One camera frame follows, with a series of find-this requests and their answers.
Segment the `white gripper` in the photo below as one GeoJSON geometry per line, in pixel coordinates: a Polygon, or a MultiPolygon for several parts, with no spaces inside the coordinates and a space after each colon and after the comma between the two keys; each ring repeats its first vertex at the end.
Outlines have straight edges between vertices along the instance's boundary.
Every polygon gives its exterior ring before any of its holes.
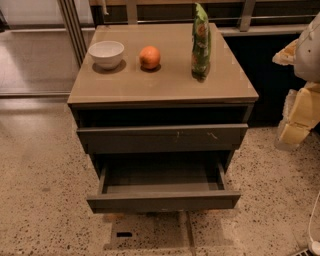
{"type": "MultiPolygon", "coordinates": [[[[272,61],[278,65],[293,65],[298,40],[295,39],[276,53],[272,61]]],[[[275,147],[279,150],[295,150],[320,122],[320,84],[307,82],[298,91],[290,89],[285,98],[283,118],[277,129],[275,147]]]]}

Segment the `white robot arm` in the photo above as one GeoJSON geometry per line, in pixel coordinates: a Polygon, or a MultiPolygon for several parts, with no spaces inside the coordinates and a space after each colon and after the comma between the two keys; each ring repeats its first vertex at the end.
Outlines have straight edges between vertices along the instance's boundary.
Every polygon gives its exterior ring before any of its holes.
{"type": "Polygon", "coordinates": [[[292,65],[295,76],[306,82],[298,91],[289,90],[278,125],[275,146],[290,151],[320,122],[320,13],[299,38],[276,53],[272,61],[292,65]]]}

